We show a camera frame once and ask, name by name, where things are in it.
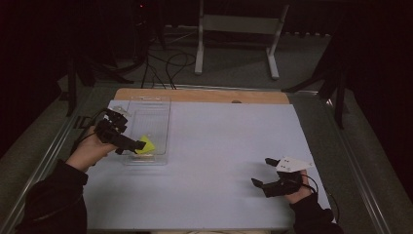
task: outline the cable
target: cable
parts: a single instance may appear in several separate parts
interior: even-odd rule
[[[116,72],[116,73],[125,73],[125,72],[131,71],[135,68],[140,67],[143,63],[144,63],[144,61],[140,61],[140,62],[134,63],[134,64],[129,65],[129,66],[125,66],[125,67],[122,67],[122,68],[115,68],[115,69],[110,69],[109,68],[109,69],[113,72]]]
[[[183,70],[183,68],[185,68],[186,65],[182,65],[182,66],[178,69],[178,71],[176,71],[172,76],[170,76],[170,74],[169,74],[168,67],[169,67],[169,65],[170,65],[170,61],[171,61],[173,58],[178,57],[178,56],[181,56],[181,55],[184,55],[184,56],[185,56],[185,64],[187,64],[187,62],[188,62],[188,55],[187,55],[186,53],[185,53],[185,54],[176,54],[176,55],[174,55],[174,56],[172,56],[172,57],[170,57],[170,58],[168,59],[167,65],[166,65],[166,67],[165,67],[165,71],[166,71],[167,76],[168,76],[168,78],[169,78],[170,85],[171,85],[171,87],[172,87],[174,90],[176,90],[176,87],[175,87],[175,85],[173,84],[173,78],[174,78],[181,70]]]
[[[152,76],[152,84],[153,86],[155,86],[155,81],[154,81],[154,77],[156,77],[158,79],[159,82],[161,82],[161,85],[164,87],[164,89],[166,89],[167,87],[165,86],[164,82],[162,82],[161,78],[158,76],[157,70],[153,65],[150,65],[149,62],[147,63],[149,68],[151,68],[152,72],[154,73],[154,76]]]
[[[309,177],[308,175],[301,175],[301,176],[304,176],[304,177],[309,178],[309,179],[316,185],[316,189],[317,189],[317,190],[315,190],[315,189],[314,189],[312,186],[310,186],[310,185],[307,185],[307,184],[303,184],[303,185],[305,185],[305,187],[311,188],[313,191],[316,191],[317,194],[319,194],[319,186],[317,185],[316,181],[315,181],[313,178]]]
[[[83,135],[86,133],[86,131],[95,123],[96,118],[103,112],[105,112],[106,110],[108,110],[108,108],[102,108],[100,109],[92,118],[91,120],[88,122],[88,124],[86,125],[85,129],[79,134],[79,136],[77,137],[77,139],[73,142],[72,148],[70,150],[70,154],[72,154],[76,148],[79,146],[80,142],[82,142],[85,138],[90,137],[90,136],[86,136],[83,137]]]
[[[337,209],[336,222],[337,222],[337,224],[338,224],[339,221],[340,221],[340,208],[338,207],[337,200],[335,199],[335,197],[334,197],[330,192],[328,192],[328,190],[327,190],[326,187],[324,187],[324,190],[325,190],[325,192],[327,193],[327,195],[330,196],[330,197],[333,199],[334,205],[335,205],[335,207],[336,207],[336,209]]]
[[[143,73],[143,79],[142,79],[142,82],[140,83],[140,89],[143,89],[143,85],[145,84],[146,74],[148,72],[148,67],[149,67],[149,57],[148,57],[148,55],[146,56],[145,63],[146,63],[145,72]]]
[[[186,33],[185,35],[183,35],[183,36],[181,36],[181,37],[178,37],[178,38],[175,38],[175,39],[173,39],[173,40],[171,40],[171,41],[169,41],[169,42],[166,42],[165,44],[172,44],[173,42],[177,42],[177,41],[179,41],[179,40],[181,40],[181,39],[183,39],[183,38],[185,38],[185,37],[189,37],[190,35],[196,34],[197,32],[198,32],[198,30],[195,30],[195,31],[190,32],[190,33]]]
[[[124,83],[124,84],[133,84],[133,81],[127,80],[124,77],[118,75],[116,72],[112,71],[111,69],[107,68],[106,66],[104,66],[103,64],[100,64],[98,62],[95,62],[94,60],[92,60],[91,58],[83,55],[82,59],[85,62],[88,62],[92,68],[94,68],[94,70],[96,71],[100,71],[105,73],[106,75],[108,75],[110,78],[118,81],[119,83]]]
[[[86,138],[91,137],[91,136],[93,136],[93,135],[95,135],[95,134],[96,134],[96,133],[89,134],[89,135],[83,137],[79,142],[82,142],[82,141],[85,140]]]
[[[180,50],[173,50],[173,51],[181,52],[179,55],[185,54],[185,55],[187,55],[187,56],[190,56],[190,57],[192,57],[192,58],[194,59],[194,61],[192,61],[192,62],[190,62],[190,63],[185,63],[185,64],[176,64],[176,63],[173,63],[173,62],[169,62],[170,65],[174,65],[174,66],[190,66],[190,65],[195,64],[195,60],[196,60],[196,59],[195,59],[195,56],[194,56],[194,55],[188,54],[188,53],[183,52],[183,51],[180,51]],[[151,54],[149,54],[149,56],[152,57],[152,58],[154,58],[154,59],[160,60],[160,61],[168,62],[167,60],[164,60],[164,59],[162,59],[162,58],[156,57],[156,56],[151,55]]]

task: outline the white surface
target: white surface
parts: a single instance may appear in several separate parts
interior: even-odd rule
[[[312,168],[314,163],[305,162],[291,157],[283,157],[277,164],[277,172],[294,173]]]
[[[113,104],[127,101],[114,101]],[[265,158],[313,162],[292,105],[173,102],[169,162],[124,166],[111,154],[90,168],[90,229],[228,230],[292,226],[283,197],[266,198],[251,178],[278,180]],[[319,202],[329,204],[316,168]]]

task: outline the clear plastic container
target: clear plastic container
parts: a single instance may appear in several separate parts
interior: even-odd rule
[[[146,137],[154,149],[142,153],[128,152],[125,165],[165,165],[168,162],[169,97],[132,97],[128,107],[131,117],[130,138]]]

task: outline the human hand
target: human hand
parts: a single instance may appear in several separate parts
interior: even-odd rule
[[[307,171],[303,170],[300,173],[301,173],[301,176],[303,177],[303,183],[309,185],[309,179],[307,178]],[[289,195],[284,195],[284,197],[286,198],[286,200],[288,200],[290,204],[294,204],[294,203],[299,202],[301,199],[310,196],[311,194],[312,194],[312,191],[310,188],[301,186],[297,192],[293,194],[289,194]]]
[[[79,143],[66,164],[85,173],[89,167],[116,148],[113,144],[102,143],[94,133],[94,126],[92,126],[88,129],[88,136]]]

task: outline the metal stand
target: metal stand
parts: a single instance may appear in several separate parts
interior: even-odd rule
[[[317,81],[324,80],[321,88],[319,89],[318,96],[322,99],[330,99],[336,93],[335,101],[335,110],[334,110],[334,119],[337,125],[344,129],[343,127],[343,108],[344,108],[344,93],[346,90],[346,73],[347,68],[343,67],[339,63],[335,64],[329,69],[321,73],[317,73],[317,69],[313,76],[305,80],[304,82],[295,85],[291,88],[282,89],[282,92],[285,93],[296,93],[307,86],[310,86]]]
[[[280,78],[277,69],[274,52],[279,43],[282,27],[288,11],[288,5],[282,8],[282,14],[279,19],[267,18],[246,18],[217,16],[204,14],[204,0],[200,0],[200,18],[198,27],[198,51],[195,63],[195,74],[203,73],[204,62],[204,31],[227,31],[227,32],[244,32],[244,33],[261,33],[274,35],[274,41],[270,48],[267,48],[268,64],[270,65],[271,77],[275,80]]]

